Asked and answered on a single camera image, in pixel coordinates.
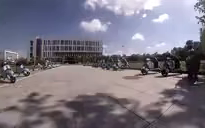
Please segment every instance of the ground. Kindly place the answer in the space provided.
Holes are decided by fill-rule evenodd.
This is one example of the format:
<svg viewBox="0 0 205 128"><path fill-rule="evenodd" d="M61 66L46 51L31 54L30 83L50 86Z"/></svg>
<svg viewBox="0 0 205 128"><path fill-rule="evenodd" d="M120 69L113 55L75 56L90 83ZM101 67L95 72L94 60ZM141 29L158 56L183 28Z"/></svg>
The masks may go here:
<svg viewBox="0 0 205 128"><path fill-rule="evenodd" d="M0 85L0 128L205 128L205 83L62 66Z"/></svg>

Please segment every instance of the parked motorcycle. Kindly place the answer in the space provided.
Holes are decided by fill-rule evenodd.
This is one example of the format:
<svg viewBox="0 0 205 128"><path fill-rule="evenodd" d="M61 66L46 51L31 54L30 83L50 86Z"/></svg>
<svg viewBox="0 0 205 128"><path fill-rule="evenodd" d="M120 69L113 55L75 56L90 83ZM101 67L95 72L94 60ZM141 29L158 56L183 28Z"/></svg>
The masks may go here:
<svg viewBox="0 0 205 128"><path fill-rule="evenodd" d="M28 68L26 68L24 65L20 65L17 69L17 73L23 74L24 76L29 76L30 75L30 70Z"/></svg>
<svg viewBox="0 0 205 128"><path fill-rule="evenodd" d="M4 62L2 65L2 70L0 73L0 77L2 79L8 79L10 80L11 83L15 83L16 82L16 76L15 73L13 72L13 70L11 69L10 65L7 62Z"/></svg>

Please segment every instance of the white building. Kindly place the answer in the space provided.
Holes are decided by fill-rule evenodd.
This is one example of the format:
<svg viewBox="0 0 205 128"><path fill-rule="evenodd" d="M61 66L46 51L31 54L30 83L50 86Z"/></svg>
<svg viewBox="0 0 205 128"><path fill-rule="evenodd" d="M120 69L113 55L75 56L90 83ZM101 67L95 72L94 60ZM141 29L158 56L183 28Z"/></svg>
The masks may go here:
<svg viewBox="0 0 205 128"><path fill-rule="evenodd" d="M19 58L19 54L17 52L13 52L13 51L9 51L9 50L0 51L0 60L15 61L18 58Z"/></svg>
<svg viewBox="0 0 205 128"><path fill-rule="evenodd" d="M29 58L49 59L63 62L68 57L101 56L102 41L89 40L43 40L30 41Z"/></svg>

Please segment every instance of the sky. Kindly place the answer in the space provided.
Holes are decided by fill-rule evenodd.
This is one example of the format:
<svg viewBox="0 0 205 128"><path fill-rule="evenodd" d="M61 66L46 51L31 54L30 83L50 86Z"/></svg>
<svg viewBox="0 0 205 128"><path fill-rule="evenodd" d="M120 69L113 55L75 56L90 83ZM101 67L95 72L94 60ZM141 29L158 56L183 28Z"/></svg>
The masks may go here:
<svg viewBox="0 0 205 128"><path fill-rule="evenodd" d="M105 54L166 52L199 41L196 0L0 0L0 50L29 41L102 40Z"/></svg>

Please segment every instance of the paved plaza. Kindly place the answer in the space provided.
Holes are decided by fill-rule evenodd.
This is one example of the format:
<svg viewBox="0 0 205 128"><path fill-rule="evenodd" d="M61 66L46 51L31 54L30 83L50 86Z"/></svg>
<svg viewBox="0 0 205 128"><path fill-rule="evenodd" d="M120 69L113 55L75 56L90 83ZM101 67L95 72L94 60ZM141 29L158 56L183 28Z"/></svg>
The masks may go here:
<svg viewBox="0 0 205 128"><path fill-rule="evenodd" d="M0 84L0 128L205 128L205 83L61 66Z"/></svg>

